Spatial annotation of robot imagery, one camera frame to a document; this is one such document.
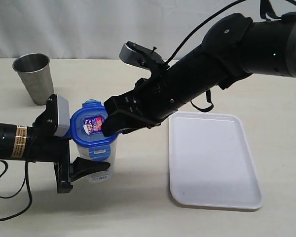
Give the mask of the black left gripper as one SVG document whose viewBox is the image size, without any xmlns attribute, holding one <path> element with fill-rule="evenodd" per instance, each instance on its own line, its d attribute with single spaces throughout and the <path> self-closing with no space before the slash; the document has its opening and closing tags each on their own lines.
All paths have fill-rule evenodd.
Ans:
<svg viewBox="0 0 296 237">
<path fill-rule="evenodd" d="M 82 177 L 107 171 L 111 164 L 106 161 L 92 161 L 77 157 L 70 164 L 69 140 L 53 136 L 47 125 L 33 123 L 27 151 L 28 162 L 50 162 L 54 164 L 57 193 L 69 193 L 74 182 Z"/>
</svg>

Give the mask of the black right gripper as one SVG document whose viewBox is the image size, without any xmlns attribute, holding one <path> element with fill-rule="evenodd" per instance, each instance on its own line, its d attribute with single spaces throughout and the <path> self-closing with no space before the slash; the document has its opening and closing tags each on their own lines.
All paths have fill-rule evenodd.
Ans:
<svg viewBox="0 0 296 237">
<path fill-rule="evenodd" d="M 127 134 L 159 126 L 178 110 L 178 101 L 164 78 L 141 78 L 134 89 L 104 102 L 108 117 L 102 124 L 104 136 Z"/>
</svg>

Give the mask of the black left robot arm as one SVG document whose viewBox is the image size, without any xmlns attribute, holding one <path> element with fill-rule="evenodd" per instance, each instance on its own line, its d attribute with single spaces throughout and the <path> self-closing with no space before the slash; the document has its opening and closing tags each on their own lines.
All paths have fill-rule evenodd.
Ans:
<svg viewBox="0 0 296 237">
<path fill-rule="evenodd" d="M 0 123 L 0 160 L 50 162 L 54 164 L 57 193 L 69 193 L 72 182 L 111 166 L 106 161 L 77 157 L 70 162 L 68 138 L 47 135 L 43 130 Z"/>
</svg>

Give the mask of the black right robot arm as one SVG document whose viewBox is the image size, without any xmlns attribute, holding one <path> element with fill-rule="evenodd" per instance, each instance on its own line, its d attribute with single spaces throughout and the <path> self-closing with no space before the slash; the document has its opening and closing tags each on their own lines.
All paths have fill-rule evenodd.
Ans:
<svg viewBox="0 0 296 237">
<path fill-rule="evenodd" d="M 153 50 L 130 41 L 119 57 L 151 75 L 104 102 L 108 114 L 102 125 L 105 136 L 159 126 L 212 87 L 227 89 L 253 74 L 296 78 L 296 12 L 264 22 L 240 13 L 229 15 L 172 66 Z"/>
</svg>

